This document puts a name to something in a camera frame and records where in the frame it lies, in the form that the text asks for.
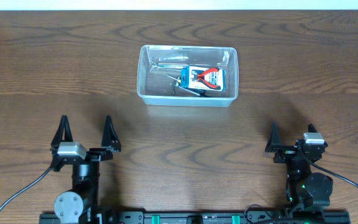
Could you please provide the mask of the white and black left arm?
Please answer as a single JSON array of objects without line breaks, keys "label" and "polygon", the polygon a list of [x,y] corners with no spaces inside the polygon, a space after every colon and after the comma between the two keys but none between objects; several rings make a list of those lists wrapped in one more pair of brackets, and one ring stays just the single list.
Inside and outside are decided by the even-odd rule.
[{"label": "white and black left arm", "polygon": [[61,193],[53,205],[60,223],[116,222],[113,209],[99,206],[99,163],[113,159],[113,154],[121,151],[111,116],[106,116],[101,146],[87,149],[73,140],[68,117],[63,115],[50,151],[51,170],[59,172],[63,166],[72,166],[72,187]]}]

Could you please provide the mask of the screwdriver yellow collar black handle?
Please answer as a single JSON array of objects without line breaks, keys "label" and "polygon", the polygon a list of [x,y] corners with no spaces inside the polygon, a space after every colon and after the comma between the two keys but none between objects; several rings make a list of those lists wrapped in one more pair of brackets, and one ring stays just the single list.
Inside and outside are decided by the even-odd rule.
[{"label": "screwdriver yellow collar black handle", "polygon": [[167,77],[175,80],[179,85],[181,84],[181,78],[180,77],[174,77],[174,76],[171,76],[171,75],[167,75]]}]

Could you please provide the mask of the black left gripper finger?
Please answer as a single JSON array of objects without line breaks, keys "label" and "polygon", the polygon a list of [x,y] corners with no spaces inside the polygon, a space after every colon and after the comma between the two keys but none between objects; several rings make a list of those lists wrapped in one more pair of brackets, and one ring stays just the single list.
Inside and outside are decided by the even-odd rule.
[{"label": "black left gripper finger", "polygon": [[114,126],[112,123],[112,118],[110,115],[106,116],[104,129],[103,129],[103,137],[101,141],[101,147],[105,149],[120,149],[121,142],[114,130]]},{"label": "black left gripper finger", "polygon": [[62,115],[58,129],[52,139],[51,148],[58,149],[62,142],[73,142],[70,124],[67,115]]}]

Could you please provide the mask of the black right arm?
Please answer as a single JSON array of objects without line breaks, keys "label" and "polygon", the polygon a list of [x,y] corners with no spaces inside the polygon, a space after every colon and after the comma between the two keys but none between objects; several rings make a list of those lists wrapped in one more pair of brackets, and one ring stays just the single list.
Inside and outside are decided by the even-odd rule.
[{"label": "black right arm", "polygon": [[328,144],[321,133],[312,124],[292,146],[281,142],[278,126],[272,125],[272,131],[265,152],[273,153],[274,163],[286,165],[286,195],[291,208],[299,210],[319,210],[330,206],[333,192],[333,180],[320,172],[312,172],[311,166],[322,158]]}]

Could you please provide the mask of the red handled pliers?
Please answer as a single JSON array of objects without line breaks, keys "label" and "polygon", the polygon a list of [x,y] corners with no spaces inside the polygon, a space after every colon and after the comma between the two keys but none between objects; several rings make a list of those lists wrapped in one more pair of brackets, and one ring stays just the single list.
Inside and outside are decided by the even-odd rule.
[{"label": "red handled pliers", "polygon": [[217,81],[219,76],[218,68],[209,68],[200,74],[193,75],[193,80],[204,84],[206,87],[212,90],[220,90],[221,86]]}]

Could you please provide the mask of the clear plastic container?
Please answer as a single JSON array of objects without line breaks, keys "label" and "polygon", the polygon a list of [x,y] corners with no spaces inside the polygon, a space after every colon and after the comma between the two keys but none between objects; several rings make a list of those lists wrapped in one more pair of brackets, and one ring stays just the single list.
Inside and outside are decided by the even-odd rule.
[{"label": "clear plastic container", "polygon": [[[217,67],[226,71],[224,91],[205,90],[198,97],[172,86],[177,82],[167,75],[181,77],[181,69],[153,69],[150,63],[180,63],[196,67]],[[147,105],[228,107],[238,97],[239,64],[233,47],[145,45],[140,50],[137,94]]]}]

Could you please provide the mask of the small claw hammer black handle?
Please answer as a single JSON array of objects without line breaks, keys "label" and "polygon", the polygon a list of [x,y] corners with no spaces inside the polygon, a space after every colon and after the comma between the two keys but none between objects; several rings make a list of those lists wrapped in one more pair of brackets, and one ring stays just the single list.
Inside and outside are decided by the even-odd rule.
[{"label": "small claw hammer black handle", "polygon": [[191,94],[193,94],[195,96],[198,96],[198,97],[208,97],[206,95],[205,90],[196,90],[196,89],[185,88],[185,87],[180,86],[178,83],[176,83],[176,84],[174,84],[172,86],[172,90],[173,90],[174,95],[176,94],[176,89],[183,90],[183,91],[185,91],[187,93],[191,93]]}]

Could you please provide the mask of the silver wrench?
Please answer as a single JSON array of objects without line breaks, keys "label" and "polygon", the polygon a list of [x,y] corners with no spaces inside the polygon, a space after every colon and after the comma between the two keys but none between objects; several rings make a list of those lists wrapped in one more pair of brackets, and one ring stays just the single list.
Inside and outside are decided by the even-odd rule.
[{"label": "silver wrench", "polygon": [[180,64],[180,63],[157,63],[152,62],[150,63],[150,66],[153,69],[183,69],[187,67],[187,64]]}]

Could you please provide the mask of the blue white screwdriver box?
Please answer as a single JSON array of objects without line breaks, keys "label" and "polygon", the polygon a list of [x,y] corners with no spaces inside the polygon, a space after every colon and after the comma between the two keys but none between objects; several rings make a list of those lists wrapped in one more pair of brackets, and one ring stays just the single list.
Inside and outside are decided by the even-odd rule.
[{"label": "blue white screwdriver box", "polygon": [[197,89],[197,90],[224,91],[226,87],[226,81],[225,81],[226,71],[223,68],[219,68],[219,76],[217,77],[217,81],[221,86],[220,90],[212,90],[206,87],[204,84],[193,80],[193,75],[196,75],[197,73],[200,74],[207,69],[209,68],[196,67],[196,66],[187,66],[183,68],[181,70],[180,86],[190,89]]}]

